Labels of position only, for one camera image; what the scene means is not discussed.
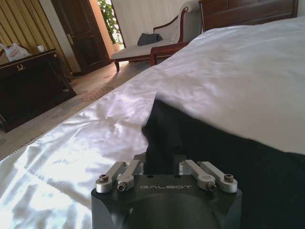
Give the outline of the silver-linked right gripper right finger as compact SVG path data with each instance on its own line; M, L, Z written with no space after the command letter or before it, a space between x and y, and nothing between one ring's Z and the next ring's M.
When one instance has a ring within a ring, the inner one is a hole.
M192 175L197 186L205 191L220 188L225 193L236 193L238 190L238 182L232 174L225 174L207 161L184 160L179 163L178 171L180 175Z

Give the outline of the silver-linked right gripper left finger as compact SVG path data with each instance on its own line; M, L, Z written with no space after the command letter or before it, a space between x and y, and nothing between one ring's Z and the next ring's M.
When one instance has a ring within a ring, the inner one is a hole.
M120 192L132 189L135 176L144 174L145 162L145 153L135 155L130 164L115 162L105 174L101 174L96 180L96 192L108 193L113 190L114 183L117 183L116 189Z

